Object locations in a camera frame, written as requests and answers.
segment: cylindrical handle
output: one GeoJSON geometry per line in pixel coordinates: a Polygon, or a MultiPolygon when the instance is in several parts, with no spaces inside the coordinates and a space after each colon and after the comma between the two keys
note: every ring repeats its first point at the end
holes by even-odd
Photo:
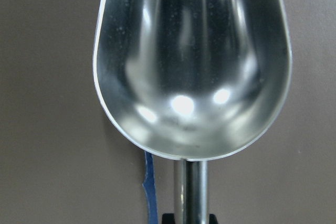
{"type": "Polygon", "coordinates": [[[175,224],[208,224],[207,161],[175,161],[175,224]]]}

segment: black object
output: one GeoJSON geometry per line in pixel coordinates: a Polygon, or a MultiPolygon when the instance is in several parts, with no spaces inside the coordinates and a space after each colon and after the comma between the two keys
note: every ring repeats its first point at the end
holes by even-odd
{"type": "MultiPolygon", "coordinates": [[[[175,224],[174,214],[163,214],[162,224],[175,224]]],[[[218,221],[215,215],[210,214],[209,224],[218,224],[218,221]]]]}

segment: metal handle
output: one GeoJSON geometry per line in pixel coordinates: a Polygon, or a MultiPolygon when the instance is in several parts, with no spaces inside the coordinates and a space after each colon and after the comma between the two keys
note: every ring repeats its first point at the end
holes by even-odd
{"type": "Polygon", "coordinates": [[[207,161],[175,161],[175,223],[208,224],[207,161]]]}

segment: blue strip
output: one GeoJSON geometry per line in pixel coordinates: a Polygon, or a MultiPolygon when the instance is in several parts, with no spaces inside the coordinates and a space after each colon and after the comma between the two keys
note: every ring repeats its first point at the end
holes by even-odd
{"type": "Polygon", "coordinates": [[[153,164],[153,156],[151,153],[145,152],[145,161],[146,161],[146,175],[145,180],[142,183],[142,186],[145,189],[147,198],[148,224],[158,224],[154,164],[153,164]]]}

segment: silver scoop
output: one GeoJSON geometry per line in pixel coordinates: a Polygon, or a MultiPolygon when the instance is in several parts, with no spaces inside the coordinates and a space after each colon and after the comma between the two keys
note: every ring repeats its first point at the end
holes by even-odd
{"type": "Polygon", "coordinates": [[[206,161],[265,133],[289,87],[282,0],[101,0],[93,75],[113,125],[176,163],[176,224],[205,224],[206,161]]]}

